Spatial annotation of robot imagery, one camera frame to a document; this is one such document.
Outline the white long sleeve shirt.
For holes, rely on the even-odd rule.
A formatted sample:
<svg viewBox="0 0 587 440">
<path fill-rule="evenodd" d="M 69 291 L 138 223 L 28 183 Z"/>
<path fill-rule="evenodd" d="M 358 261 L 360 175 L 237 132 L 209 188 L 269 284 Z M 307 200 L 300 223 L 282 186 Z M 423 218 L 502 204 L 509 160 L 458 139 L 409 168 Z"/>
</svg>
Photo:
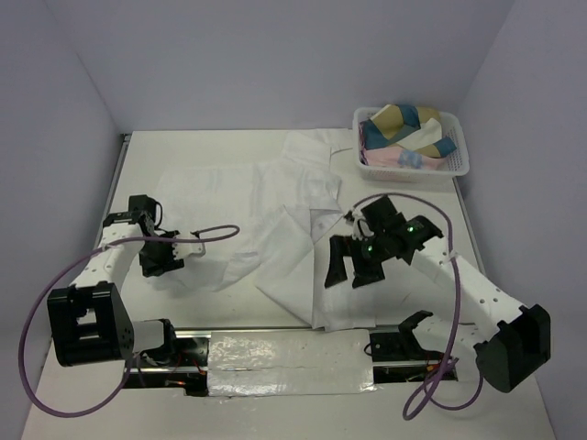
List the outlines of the white long sleeve shirt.
<svg viewBox="0 0 587 440">
<path fill-rule="evenodd" d="M 327 326 L 316 301 L 327 255 L 316 244 L 342 215 L 331 160 L 351 149 L 350 131 L 155 131 L 141 139 L 161 163 L 155 195 L 166 226 L 240 229 L 156 280 L 155 308 L 183 326 Z"/>
</svg>

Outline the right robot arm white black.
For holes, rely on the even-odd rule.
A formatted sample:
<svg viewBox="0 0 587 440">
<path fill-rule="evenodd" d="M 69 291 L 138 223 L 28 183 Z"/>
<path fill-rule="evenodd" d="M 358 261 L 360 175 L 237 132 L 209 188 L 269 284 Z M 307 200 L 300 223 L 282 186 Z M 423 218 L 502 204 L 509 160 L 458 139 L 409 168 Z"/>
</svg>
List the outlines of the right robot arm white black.
<svg viewBox="0 0 587 440">
<path fill-rule="evenodd" d="M 482 336 L 473 346 L 476 366 L 496 390 L 514 390 L 550 360 L 548 311 L 519 302 L 459 256 L 451 227 L 441 230 L 423 215 L 406 219 L 387 193 L 356 203 L 344 218 L 353 232 L 330 237 L 325 288 L 345 281 L 353 288 L 383 281 L 383 263 L 399 259 L 459 295 Z"/>
</svg>

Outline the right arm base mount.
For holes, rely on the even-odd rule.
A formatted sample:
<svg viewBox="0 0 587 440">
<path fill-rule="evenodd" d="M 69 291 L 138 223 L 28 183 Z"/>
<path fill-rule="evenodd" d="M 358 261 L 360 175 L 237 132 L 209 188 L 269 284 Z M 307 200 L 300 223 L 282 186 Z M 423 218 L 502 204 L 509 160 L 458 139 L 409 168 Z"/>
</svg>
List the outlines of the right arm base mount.
<svg viewBox="0 0 587 440">
<path fill-rule="evenodd" d="M 423 382 L 435 372 L 444 355 L 427 350 L 414 330 L 375 330 L 363 352 L 371 359 L 375 384 Z"/>
</svg>

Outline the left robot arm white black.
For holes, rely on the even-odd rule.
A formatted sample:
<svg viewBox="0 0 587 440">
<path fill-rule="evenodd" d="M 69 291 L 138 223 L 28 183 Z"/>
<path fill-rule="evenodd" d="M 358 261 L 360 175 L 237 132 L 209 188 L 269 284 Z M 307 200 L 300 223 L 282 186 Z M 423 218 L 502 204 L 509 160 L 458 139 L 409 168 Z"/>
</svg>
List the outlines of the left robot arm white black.
<svg viewBox="0 0 587 440">
<path fill-rule="evenodd" d="M 174 255 L 177 230 L 158 233 L 162 206 L 148 195 L 128 199 L 127 210 L 103 222 L 99 253 L 66 288 L 51 291 L 47 307 L 56 357 L 64 367 L 128 360 L 146 354 L 159 365 L 180 353 L 175 330 L 166 318 L 132 322 L 120 290 L 138 259 L 142 275 L 159 277 L 184 267 Z"/>
</svg>

